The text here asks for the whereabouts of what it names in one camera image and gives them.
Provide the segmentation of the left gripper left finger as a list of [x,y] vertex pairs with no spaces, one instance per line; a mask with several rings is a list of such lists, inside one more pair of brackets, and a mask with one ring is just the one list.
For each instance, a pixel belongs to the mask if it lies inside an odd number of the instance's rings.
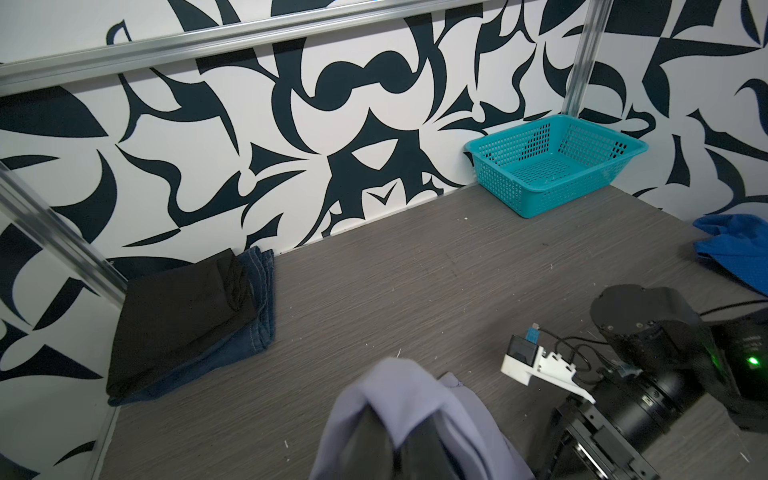
[[396,460],[396,450],[383,421],[372,407],[366,407],[337,457],[332,478],[397,479]]

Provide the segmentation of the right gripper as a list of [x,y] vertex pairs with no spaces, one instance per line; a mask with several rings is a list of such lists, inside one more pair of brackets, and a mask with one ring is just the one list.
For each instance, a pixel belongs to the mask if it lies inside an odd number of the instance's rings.
[[701,397],[687,371],[606,371],[590,402],[571,394],[530,451],[536,479],[658,479],[643,453]]

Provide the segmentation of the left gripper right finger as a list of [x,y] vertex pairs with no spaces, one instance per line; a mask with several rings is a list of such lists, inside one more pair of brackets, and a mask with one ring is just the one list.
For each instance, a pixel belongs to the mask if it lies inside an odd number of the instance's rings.
[[401,478],[408,480],[459,478],[432,416],[416,426],[400,446],[400,470]]

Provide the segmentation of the lavender garment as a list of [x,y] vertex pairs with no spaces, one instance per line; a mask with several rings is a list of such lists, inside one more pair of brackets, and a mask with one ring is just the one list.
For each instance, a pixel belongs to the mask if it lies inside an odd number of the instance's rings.
[[479,397],[452,373],[435,378],[408,359],[385,358],[336,399],[311,470],[313,479],[333,479],[332,470],[363,410],[383,421],[397,454],[409,433],[432,416],[458,479],[531,479],[525,460],[500,431]]

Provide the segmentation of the dark blue denim skirt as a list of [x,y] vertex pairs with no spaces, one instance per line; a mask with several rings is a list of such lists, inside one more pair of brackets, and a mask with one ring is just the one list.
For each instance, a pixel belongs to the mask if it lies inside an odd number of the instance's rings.
[[143,390],[124,399],[110,398],[110,406],[156,400],[214,370],[260,354],[272,344],[276,333],[273,251],[262,251],[254,246],[237,259],[248,272],[254,301],[257,303],[257,316],[254,320]]

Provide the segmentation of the black garment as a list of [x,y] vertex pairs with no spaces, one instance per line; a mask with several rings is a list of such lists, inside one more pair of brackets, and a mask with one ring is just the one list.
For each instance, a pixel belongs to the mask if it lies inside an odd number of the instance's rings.
[[130,281],[112,345],[109,403],[156,391],[257,315],[247,269],[230,249]]

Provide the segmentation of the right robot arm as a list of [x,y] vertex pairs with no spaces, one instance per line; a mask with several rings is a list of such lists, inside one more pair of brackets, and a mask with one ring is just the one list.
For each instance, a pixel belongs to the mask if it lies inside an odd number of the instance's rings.
[[537,479],[656,479],[644,452],[702,396],[741,430],[767,431],[767,311],[704,321],[676,290],[618,285],[590,316],[620,364],[592,401],[570,395],[533,448]]

